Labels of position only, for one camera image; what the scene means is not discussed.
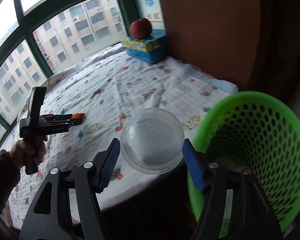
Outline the person's left hand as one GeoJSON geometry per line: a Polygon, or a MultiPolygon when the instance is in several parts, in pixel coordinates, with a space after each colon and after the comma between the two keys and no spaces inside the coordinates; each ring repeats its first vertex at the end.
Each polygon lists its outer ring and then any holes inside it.
{"type": "Polygon", "coordinates": [[[8,152],[9,156],[12,158],[17,169],[21,169],[26,163],[31,160],[31,156],[34,155],[34,162],[36,165],[39,165],[43,162],[45,151],[46,151],[46,142],[48,141],[47,136],[40,138],[39,142],[41,143],[38,153],[35,153],[35,149],[24,139],[19,139],[13,146],[12,149],[8,152]]]}

